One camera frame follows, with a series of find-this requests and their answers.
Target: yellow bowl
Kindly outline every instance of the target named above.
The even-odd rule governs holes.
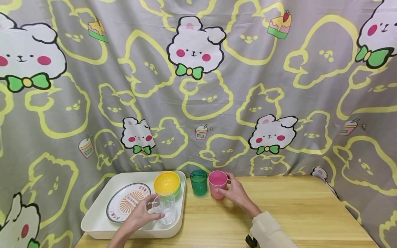
[[[154,180],[154,191],[159,195],[173,194],[180,186],[181,180],[177,173],[165,171]]]

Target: beige sleeve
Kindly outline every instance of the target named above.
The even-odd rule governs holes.
[[[251,234],[262,248],[297,248],[269,212],[252,220]]]

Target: plate rim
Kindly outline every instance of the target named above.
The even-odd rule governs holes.
[[[110,203],[113,201],[113,198],[114,198],[120,191],[122,191],[123,189],[125,189],[125,188],[127,188],[127,187],[130,187],[131,185],[135,185],[135,184],[145,185],[145,186],[148,188],[148,190],[149,190],[149,195],[152,194],[152,191],[150,190],[149,186],[147,186],[145,183],[131,183],[131,184],[126,185],[126,186],[124,186],[123,188],[119,189],[119,190],[112,196],[112,198],[109,200],[108,206],[106,207],[106,216],[108,217],[108,219],[109,219],[111,222],[114,222],[114,223],[123,223],[123,222],[125,222],[125,220],[124,220],[124,221],[114,221],[114,220],[112,220],[112,219],[109,217],[109,206],[110,206]]]

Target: patterned fabric backdrop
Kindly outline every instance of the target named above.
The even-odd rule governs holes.
[[[73,247],[115,174],[202,168],[319,177],[397,247],[396,11],[0,0],[0,243]]]

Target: white tray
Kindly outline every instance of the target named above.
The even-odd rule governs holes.
[[[175,172],[181,179],[182,189],[175,199],[177,207],[175,222],[170,226],[164,226],[159,221],[153,221],[140,228],[130,238],[170,238],[179,232],[185,205],[186,177],[181,171]],[[111,178],[81,221],[81,229],[95,239],[111,239],[121,226],[121,223],[114,223],[106,216],[106,207],[112,196],[119,189],[131,183],[144,183],[154,194],[153,182],[160,173],[162,172],[121,173]]]

